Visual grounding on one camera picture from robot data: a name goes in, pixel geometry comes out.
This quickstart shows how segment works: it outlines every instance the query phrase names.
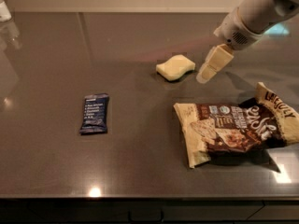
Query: crumpled snack bag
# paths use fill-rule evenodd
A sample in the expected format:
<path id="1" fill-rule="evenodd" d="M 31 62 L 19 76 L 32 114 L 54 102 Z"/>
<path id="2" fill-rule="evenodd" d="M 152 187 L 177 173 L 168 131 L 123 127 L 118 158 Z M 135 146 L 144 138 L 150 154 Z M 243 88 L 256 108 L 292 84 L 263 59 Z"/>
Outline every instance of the crumpled snack bag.
<path id="1" fill-rule="evenodd" d="M 189 166 L 225 153 L 284 147 L 299 142 L 299 115 L 260 82 L 242 104 L 174 105 L 184 133 Z"/>

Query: table surface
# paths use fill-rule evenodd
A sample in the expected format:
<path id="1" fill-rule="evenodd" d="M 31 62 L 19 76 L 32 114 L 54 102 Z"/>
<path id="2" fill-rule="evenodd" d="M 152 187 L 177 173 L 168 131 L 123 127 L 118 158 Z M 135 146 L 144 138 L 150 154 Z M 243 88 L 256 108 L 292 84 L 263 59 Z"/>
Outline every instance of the table surface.
<path id="1" fill-rule="evenodd" d="M 1 24 L 0 198 L 298 199 L 298 145 L 188 167 L 174 103 L 239 103 L 262 81 L 299 110 L 298 18 L 205 85 L 196 72 L 156 74 L 175 54 L 198 71 L 224 16 L 15 13 Z M 108 133 L 82 136 L 84 96 L 101 92 Z"/>

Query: blue snack bar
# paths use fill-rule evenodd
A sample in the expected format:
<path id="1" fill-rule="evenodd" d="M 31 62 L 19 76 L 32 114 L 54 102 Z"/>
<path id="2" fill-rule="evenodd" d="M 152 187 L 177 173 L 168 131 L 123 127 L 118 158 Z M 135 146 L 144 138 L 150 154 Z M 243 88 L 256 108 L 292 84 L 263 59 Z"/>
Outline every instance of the blue snack bar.
<path id="1" fill-rule="evenodd" d="M 84 118 L 79 130 L 81 134 L 107 132 L 107 103 L 109 96 L 106 93 L 85 96 Z"/>

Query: robotic arm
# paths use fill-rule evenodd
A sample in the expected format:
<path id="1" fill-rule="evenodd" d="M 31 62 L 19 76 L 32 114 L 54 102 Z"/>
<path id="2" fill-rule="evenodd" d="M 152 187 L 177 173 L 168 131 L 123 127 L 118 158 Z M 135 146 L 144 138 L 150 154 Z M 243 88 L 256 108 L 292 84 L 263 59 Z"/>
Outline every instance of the robotic arm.
<path id="1" fill-rule="evenodd" d="M 197 80 L 206 83 L 242 50 L 258 41 L 273 25 L 299 13 L 299 0 L 244 0 L 229 13 L 214 34 L 223 44 L 213 48 Z"/>

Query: glowing blue light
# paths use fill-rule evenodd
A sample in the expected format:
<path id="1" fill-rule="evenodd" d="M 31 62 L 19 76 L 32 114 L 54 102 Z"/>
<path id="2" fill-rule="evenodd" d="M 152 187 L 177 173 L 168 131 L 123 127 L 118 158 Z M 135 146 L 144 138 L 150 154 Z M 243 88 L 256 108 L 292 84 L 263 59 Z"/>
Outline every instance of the glowing blue light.
<path id="1" fill-rule="evenodd" d="M 283 24 L 279 23 L 268 29 L 265 34 L 286 36 L 290 34 L 290 31 Z"/>

